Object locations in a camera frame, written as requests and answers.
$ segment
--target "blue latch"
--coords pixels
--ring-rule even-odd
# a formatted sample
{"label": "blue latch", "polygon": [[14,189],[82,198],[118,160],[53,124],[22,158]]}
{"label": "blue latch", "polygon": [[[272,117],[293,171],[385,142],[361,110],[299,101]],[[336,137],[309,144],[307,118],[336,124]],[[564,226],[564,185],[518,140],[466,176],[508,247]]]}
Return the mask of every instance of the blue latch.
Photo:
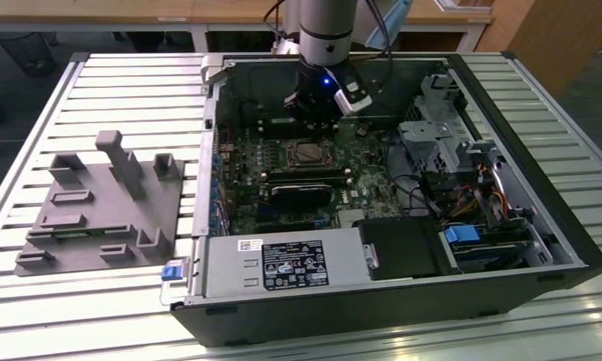
{"label": "blue latch", "polygon": [[182,279],[182,265],[165,265],[160,272],[162,281],[177,281]]}
{"label": "blue latch", "polygon": [[448,243],[479,241],[478,231],[474,226],[449,226],[443,231]]}

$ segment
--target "chip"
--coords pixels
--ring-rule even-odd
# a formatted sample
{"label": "chip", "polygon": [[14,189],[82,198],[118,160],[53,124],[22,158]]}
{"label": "chip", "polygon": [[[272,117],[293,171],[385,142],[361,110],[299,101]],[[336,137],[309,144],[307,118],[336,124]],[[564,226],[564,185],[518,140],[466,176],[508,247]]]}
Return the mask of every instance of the chip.
{"label": "chip", "polygon": [[299,143],[296,145],[296,160],[300,163],[323,162],[323,150],[316,143]]}

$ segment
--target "black cable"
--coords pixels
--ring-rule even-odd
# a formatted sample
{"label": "black cable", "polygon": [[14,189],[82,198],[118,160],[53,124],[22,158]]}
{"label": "black cable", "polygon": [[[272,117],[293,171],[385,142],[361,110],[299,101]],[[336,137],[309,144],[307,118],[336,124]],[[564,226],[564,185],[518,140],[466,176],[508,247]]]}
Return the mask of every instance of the black cable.
{"label": "black cable", "polygon": [[276,31],[273,39],[276,40],[276,42],[279,42],[280,33],[279,33],[279,7],[277,6],[276,6],[276,13],[273,14],[273,16],[274,16],[273,28],[274,28],[274,31]]}
{"label": "black cable", "polygon": [[393,181],[400,178],[400,177],[413,177],[409,174],[400,174],[396,177],[391,177],[389,176],[389,170],[388,170],[388,154],[389,154],[389,142],[388,145],[385,146],[385,157],[383,159],[383,163],[384,163],[384,170],[385,170],[385,176],[388,178],[389,184],[392,184],[395,186],[395,188],[408,196],[408,206],[412,207],[412,199],[416,199],[425,207],[428,207],[428,209],[432,210],[429,203],[424,200],[424,198],[421,198],[420,196],[416,196],[415,194],[412,194],[412,192],[419,189],[419,187],[415,187],[412,190],[407,190],[405,188],[403,188],[399,184],[396,184]]}
{"label": "black cable", "polygon": [[415,182],[419,182],[419,180],[420,180],[420,178],[419,178],[417,175],[413,175],[413,174],[400,174],[400,175],[395,175],[395,176],[392,177],[392,181],[395,181],[396,179],[403,178],[403,177],[409,178],[409,180],[411,180],[411,181],[415,181]]}
{"label": "black cable", "polygon": [[[273,12],[274,10],[276,10],[276,13],[277,13],[279,6],[280,6],[280,4],[283,4],[284,2],[285,2],[285,0],[277,0],[277,1],[276,1],[276,4],[272,5],[272,7],[269,8],[268,12],[264,13],[264,16],[262,16],[262,24],[268,27],[269,30],[272,30],[272,32],[273,32],[279,37],[284,37],[284,34],[281,34],[281,33],[279,32],[279,29],[274,29],[273,26],[269,25],[269,23],[268,23],[268,17],[269,17],[269,15],[272,15],[272,12]],[[279,23],[279,16],[276,16],[276,27],[277,27],[277,23]]]}
{"label": "black cable", "polygon": [[401,208],[401,211],[405,216],[409,216],[409,212],[416,211],[417,209],[427,209],[429,211],[428,207],[404,207]]}
{"label": "black cable", "polygon": [[389,34],[388,34],[388,29],[385,28],[385,22],[383,21],[381,12],[379,11],[376,3],[373,2],[373,0],[365,0],[365,4],[368,5],[369,12],[373,15],[373,18],[377,22],[377,26],[381,29],[383,38],[385,40],[385,55],[388,57],[388,70],[387,70],[384,78],[381,79],[381,81],[379,83],[379,89],[380,89],[385,85],[388,79],[392,77],[392,50],[391,50],[391,43],[389,43]]}

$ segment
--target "barcode sticker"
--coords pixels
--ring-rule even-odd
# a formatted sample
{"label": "barcode sticker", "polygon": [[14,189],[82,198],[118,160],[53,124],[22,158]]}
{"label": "barcode sticker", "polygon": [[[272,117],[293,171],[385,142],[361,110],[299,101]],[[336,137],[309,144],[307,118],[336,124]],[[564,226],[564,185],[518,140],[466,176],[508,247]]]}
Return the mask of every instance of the barcode sticker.
{"label": "barcode sticker", "polygon": [[186,17],[158,17],[158,21],[178,21],[185,22],[188,21]]}
{"label": "barcode sticker", "polygon": [[262,245],[261,239],[240,239],[238,240],[238,251],[260,250],[261,245]]}

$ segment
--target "motherboard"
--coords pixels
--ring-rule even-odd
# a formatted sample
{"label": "motherboard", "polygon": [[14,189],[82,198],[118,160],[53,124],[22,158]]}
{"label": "motherboard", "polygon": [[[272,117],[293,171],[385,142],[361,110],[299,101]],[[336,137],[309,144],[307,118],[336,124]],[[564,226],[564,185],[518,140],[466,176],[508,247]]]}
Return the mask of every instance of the motherboard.
{"label": "motherboard", "polygon": [[341,120],[333,137],[264,139],[246,129],[220,145],[229,232],[351,227],[401,214],[385,178],[383,131]]}

